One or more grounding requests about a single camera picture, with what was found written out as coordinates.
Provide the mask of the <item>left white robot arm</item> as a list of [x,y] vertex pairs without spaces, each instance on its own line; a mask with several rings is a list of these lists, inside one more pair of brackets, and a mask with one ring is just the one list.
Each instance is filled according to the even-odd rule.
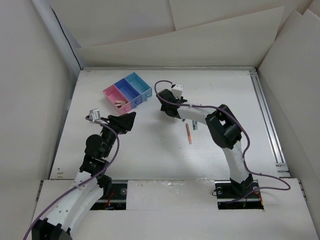
[[100,125],[101,132],[86,139],[83,162],[70,188],[31,224],[28,233],[33,240],[71,240],[92,206],[112,194],[112,179],[105,172],[114,159],[107,157],[120,145],[119,135],[132,130],[136,112],[104,118],[93,109],[85,118]]

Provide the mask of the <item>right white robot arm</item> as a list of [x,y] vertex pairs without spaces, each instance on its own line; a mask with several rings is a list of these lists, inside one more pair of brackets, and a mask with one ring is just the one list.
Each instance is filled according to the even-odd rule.
[[208,127],[213,142],[225,155],[232,193],[236,198],[248,194],[253,176],[245,167],[241,146],[243,130],[229,107],[222,104],[215,109],[192,105],[182,97],[176,98],[168,89],[160,91],[156,96],[161,103],[160,110],[168,116],[202,123]]

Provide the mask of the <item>orange pink pen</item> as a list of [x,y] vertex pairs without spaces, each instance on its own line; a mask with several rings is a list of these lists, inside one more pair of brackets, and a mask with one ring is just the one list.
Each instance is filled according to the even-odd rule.
[[189,143],[189,145],[191,145],[193,142],[192,142],[192,136],[191,136],[189,124],[186,123],[186,124],[185,124],[185,127],[186,127],[186,133],[187,133],[188,143]]

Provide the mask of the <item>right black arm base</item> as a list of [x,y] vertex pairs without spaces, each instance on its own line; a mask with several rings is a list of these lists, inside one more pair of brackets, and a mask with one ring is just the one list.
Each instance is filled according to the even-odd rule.
[[254,189],[258,181],[250,175],[242,183],[233,180],[215,180],[212,195],[216,197],[219,210],[263,210],[261,194]]

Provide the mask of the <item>pink beige eraser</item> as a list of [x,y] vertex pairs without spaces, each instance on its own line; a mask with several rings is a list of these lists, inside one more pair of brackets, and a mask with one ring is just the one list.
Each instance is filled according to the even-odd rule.
[[114,105],[115,105],[118,109],[122,108],[122,107],[125,106],[126,104],[127,104],[127,102],[124,101],[124,100],[116,100],[115,103],[114,103]]

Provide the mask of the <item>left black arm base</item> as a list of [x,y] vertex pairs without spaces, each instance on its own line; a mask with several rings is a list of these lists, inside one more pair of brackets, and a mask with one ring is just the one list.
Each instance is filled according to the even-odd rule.
[[98,185],[103,189],[103,195],[90,208],[91,211],[122,211],[126,210],[128,181],[112,180],[109,176],[103,176],[98,180]]

